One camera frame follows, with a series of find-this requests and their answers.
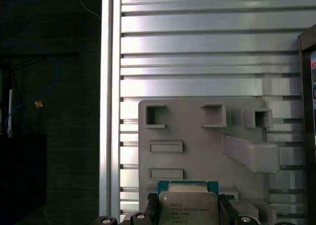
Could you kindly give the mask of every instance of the aluminum frame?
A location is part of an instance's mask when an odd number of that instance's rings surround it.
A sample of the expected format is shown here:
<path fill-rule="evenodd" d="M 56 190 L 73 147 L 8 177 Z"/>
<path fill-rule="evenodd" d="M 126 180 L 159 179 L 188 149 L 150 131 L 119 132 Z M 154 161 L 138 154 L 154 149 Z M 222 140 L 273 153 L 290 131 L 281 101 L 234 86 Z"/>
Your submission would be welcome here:
<path fill-rule="evenodd" d="M 102 0 L 99 216 L 110 214 L 112 0 Z"/>
<path fill-rule="evenodd" d="M 300 65 L 301 65 L 301 91 L 303 98 L 303 121 L 305 170 L 307 185 L 307 219 L 308 225 L 316 224 L 316 157 L 315 157 L 315 126 L 313 107 L 313 82 L 311 71 L 311 52 L 316 49 L 316 25 L 312 26 L 298 36 Z"/>

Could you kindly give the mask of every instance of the horizontal groove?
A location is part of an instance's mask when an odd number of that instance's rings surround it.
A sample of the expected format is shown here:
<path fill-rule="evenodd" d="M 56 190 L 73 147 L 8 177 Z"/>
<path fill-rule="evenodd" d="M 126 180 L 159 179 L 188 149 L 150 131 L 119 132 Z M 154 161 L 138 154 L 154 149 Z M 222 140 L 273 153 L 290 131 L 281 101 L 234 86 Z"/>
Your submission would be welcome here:
<path fill-rule="evenodd" d="M 176 14 L 236 14 L 236 13 L 264 13 L 264 12 L 295 12 L 295 11 L 313 11 L 315 7 L 280 7 L 280 8 L 249 8 L 249 9 L 185 9 L 185 10 L 147 10 L 147 11 L 124 11 L 122 16 L 148 16 L 148 15 L 176 15 Z"/>
<path fill-rule="evenodd" d="M 270 194 L 305 194 L 303 189 L 270 189 Z"/>
<path fill-rule="evenodd" d="M 139 192 L 138 187 L 121 187 L 120 188 L 121 192 Z"/>
<path fill-rule="evenodd" d="M 254 55 L 262 55 L 262 56 L 268 56 L 268 55 L 297 55 L 297 51 L 226 51 L 226 52 L 166 52 L 166 53 L 124 53 L 122 54 L 122 58 L 154 58 L 154 57 L 186 57 L 186 56 L 192 56 L 192 57 L 211 57 L 211 56 L 230 56 L 230 55 L 247 55 L 247 56 L 254 56 Z"/>
<path fill-rule="evenodd" d="M 305 219 L 306 214 L 276 214 L 278 219 Z"/>
<path fill-rule="evenodd" d="M 159 36 L 181 36 L 181 35 L 209 35 L 209 34 L 284 34 L 284 33 L 293 33 L 293 32 L 303 32 L 305 28 L 296 28 L 296 29 L 268 29 L 268 30 L 212 30 L 212 31 L 165 31 L 165 32 L 124 32 L 122 37 L 159 37 Z"/>
<path fill-rule="evenodd" d="M 241 98 L 262 98 L 265 99 L 266 97 L 269 96 L 249 96 L 249 97 L 241 97 Z M 270 99 L 269 101 L 298 101 L 301 100 L 299 96 L 276 96 L 277 100 Z M 200 99 L 201 97 L 199 96 L 191 96 L 191 97 L 186 97 L 186 99 L 194 100 L 194 99 Z M 142 100 L 181 100 L 183 99 L 182 97 L 123 97 L 121 98 L 121 102 L 140 102 Z"/>
<path fill-rule="evenodd" d="M 120 166 L 121 169 L 126 169 L 126 170 L 134 170 L 134 169 L 138 169 L 138 165 L 135 164 L 124 164 Z"/>
<path fill-rule="evenodd" d="M 133 79 L 133 80 L 143 80 L 143 79 L 217 79 L 217 78 L 226 78 L 226 79 L 239 79 L 239 78 L 296 78 L 299 77 L 299 74 L 295 73 L 286 73 L 286 74 L 277 74 L 277 73 L 249 73 L 249 74 L 146 74 L 146 75 L 122 75 L 123 80 Z"/>
<path fill-rule="evenodd" d="M 283 171 L 303 171 L 304 170 L 304 166 L 299 166 L 299 165 L 281 165 L 280 166 L 280 170 Z"/>

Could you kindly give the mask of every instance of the vertical metal rail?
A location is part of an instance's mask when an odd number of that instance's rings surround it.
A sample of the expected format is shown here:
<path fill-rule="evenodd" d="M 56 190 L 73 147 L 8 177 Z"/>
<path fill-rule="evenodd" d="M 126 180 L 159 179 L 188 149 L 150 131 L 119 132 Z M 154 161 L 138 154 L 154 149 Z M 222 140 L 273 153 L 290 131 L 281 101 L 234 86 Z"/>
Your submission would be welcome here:
<path fill-rule="evenodd" d="M 100 216 L 110 214 L 112 8 L 113 0 L 102 0 L 99 169 Z"/>
<path fill-rule="evenodd" d="M 307 219 L 308 225 L 316 224 L 316 159 L 315 159 L 315 126 L 313 81 L 311 70 L 311 51 L 316 48 L 316 26 L 311 27 L 298 37 L 302 98 L 305 151 L 305 173 L 307 187 Z"/>
<path fill-rule="evenodd" d="M 112 117 L 111 117 L 111 216 L 120 217 L 120 42 L 121 0 L 113 0 Z"/>

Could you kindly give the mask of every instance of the wall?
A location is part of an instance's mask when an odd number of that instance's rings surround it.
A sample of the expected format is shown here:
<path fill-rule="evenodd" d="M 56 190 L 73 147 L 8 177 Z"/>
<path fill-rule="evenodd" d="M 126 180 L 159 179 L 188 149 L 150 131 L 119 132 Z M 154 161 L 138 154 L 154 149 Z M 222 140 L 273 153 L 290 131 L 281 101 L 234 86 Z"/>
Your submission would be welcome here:
<path fill-rule="evenodd" d="M 101 0 L 82 0 L 100 14 Z M 78 0 L 38 0 L 8 5 L 0 1 L 0 39 L 29 42 L 49 52 L 79 52 L 57 58 L 60 75 L 41 111 L 27 104 L 23 130 L 48 137 L 47 203 L 19 225 L 86 224 L 98 216 L 100 20 Z M 11 46 L 2 53 L 38 53 Z M 45 60 L 17 73 L 24 99 L 47 88 L 55 66 Z M 20 112 L 14 120 L 18 122 Z"/>
<path fill-rule="evenodd" d="M 282 170 L 270 175 L 280 221 L 305 224 L 297 36 L 315 0 L 115 0 L 112 215 L 138 206 L 138 103 L 143 99 L 262 98 L 273 110 L 268 141 Z"/>

